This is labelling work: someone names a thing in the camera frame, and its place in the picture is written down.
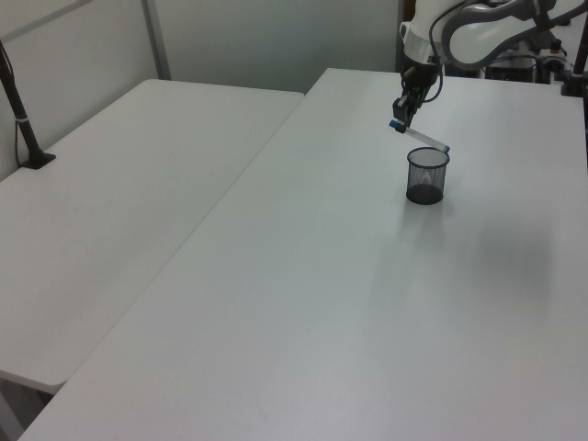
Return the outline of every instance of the floor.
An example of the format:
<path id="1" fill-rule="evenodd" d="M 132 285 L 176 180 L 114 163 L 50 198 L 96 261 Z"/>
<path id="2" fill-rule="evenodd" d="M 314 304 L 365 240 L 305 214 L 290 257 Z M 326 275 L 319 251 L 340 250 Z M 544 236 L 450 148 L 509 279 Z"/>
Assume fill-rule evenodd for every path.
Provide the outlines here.
<path id="1" fill-rule="evenodd" d="M 0 379 L 0 441 L 17 441 L 51 398 L 48 393 Z"/>

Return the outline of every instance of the black mesh pencil cup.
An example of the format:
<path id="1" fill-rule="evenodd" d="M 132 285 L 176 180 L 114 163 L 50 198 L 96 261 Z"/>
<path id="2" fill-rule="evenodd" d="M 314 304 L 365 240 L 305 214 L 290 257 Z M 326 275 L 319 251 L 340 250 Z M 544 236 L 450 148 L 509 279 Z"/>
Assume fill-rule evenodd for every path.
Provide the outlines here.
<path id="1" fill-rule="evenodd" d="M 449 155 L 433 147 L 422 147 L 408 153 L 408 162 L 406 197 L 420 205 L 441 201 Z"/>

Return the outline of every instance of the gray wall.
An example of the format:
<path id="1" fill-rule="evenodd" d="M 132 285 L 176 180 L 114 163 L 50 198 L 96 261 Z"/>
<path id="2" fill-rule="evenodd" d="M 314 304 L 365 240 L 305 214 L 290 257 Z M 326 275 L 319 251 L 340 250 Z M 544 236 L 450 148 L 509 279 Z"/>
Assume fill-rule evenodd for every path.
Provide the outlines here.
<path id="1" fill-rule="evenodd" d="M 93 0 L 5 47 L 42 149 L 157 76 L 140 0 Z M 0 88 L 0 180 L 16 170 L 13 141 L 14 115 Z"/>
<path id="2" fill-rule="evenodd" d="M 172 79 L 303 93 L 327 67 L 393 71 L 400 3 L 149 1 Z"/>

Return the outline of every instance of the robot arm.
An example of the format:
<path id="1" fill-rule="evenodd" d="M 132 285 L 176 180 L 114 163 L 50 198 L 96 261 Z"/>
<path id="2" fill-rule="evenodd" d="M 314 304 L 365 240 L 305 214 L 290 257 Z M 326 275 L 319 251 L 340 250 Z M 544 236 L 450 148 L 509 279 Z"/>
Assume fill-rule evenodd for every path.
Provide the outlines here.
<path id="1" fill-rule="evenodd" d="M 403 92 L 393 106 L 396 130 L 410 127 L 444 61 L 478 70 L 513 43 L 587 10 L 588 0 L 511 0 L 496 7 L 480 0 L 417 0 L 414 20 L 401 25 Z"/>

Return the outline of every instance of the white table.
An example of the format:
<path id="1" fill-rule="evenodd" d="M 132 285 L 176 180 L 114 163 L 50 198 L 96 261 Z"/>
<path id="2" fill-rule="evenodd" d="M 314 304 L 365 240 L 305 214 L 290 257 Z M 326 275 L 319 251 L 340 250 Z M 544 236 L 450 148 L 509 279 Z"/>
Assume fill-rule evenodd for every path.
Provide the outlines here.
<path id="1" fill-rule="evenodd" d="M 147 81 L 0 184 L 0 378 L 55 392 L 301 101 Z"/>
<path id="2" fill-rule="evenodd" d="M 22 440 L 585 440 L 582 101 L 447 78 L 421 207 L 399 93 L 329 70 Z"/>

